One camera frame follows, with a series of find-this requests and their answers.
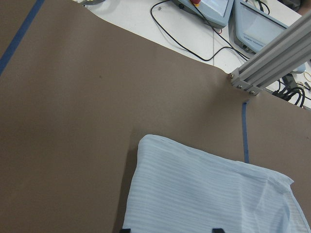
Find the blue tape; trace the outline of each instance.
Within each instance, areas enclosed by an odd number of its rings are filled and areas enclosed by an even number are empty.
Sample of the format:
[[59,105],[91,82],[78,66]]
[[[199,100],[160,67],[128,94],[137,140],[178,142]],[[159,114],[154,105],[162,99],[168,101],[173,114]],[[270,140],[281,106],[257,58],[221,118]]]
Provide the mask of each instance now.
[[18,45],[20,44],[22,38],[24,37],[25,33],[27,32],[31,22],[33,21],[34,17],[40,10],[44,0],[37,0],[28,13],[27,17],[25,18],[23,24],[15,34],[13,40],[11,41],[9,47],[4,52],[3,56],[0,58],[0,75],[6,68],[7,64],[9,63],[11,57],[13,56],[15,50],[17,49]]
[[248,101],[242,104],[242,131],[243,131],[244,162],[249,164],[247,127],[246,127],[246,106],[247,104],[248,104]]

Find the white cloth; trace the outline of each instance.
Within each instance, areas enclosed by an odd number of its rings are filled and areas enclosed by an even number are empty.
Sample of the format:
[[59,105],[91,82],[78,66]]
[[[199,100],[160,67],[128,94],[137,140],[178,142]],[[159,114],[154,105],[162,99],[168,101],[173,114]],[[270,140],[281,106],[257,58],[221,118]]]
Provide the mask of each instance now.
[[231,161],[147,135],[128,196],[123,228],[131,233],[310,233],[276,171]]

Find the device screen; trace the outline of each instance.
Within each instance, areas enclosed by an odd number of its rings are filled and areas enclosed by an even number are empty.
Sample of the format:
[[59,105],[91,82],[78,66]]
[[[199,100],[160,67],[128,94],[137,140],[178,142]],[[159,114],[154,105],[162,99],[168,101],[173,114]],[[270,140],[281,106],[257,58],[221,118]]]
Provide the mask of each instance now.
[[228,0],[201,0],[201,2],[224,17]]
[[244,4],[241,4],[241,19],[242,32],[265,45],[285,30],[281,25],[258,14]]

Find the red button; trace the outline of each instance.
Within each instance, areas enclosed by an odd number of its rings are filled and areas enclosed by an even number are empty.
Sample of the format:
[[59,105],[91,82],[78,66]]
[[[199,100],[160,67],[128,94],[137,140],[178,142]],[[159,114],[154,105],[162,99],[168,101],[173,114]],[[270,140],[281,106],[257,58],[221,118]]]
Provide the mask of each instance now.
[[199,4],[201,0],[190,0],[193,4]]

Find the person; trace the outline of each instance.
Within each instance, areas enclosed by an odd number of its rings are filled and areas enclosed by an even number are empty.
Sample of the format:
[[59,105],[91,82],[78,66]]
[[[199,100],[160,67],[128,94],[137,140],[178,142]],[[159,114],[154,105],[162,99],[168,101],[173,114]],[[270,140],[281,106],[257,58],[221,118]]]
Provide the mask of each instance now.
[[304,15],[311,9],[311,0],[278,0],[300,15]]

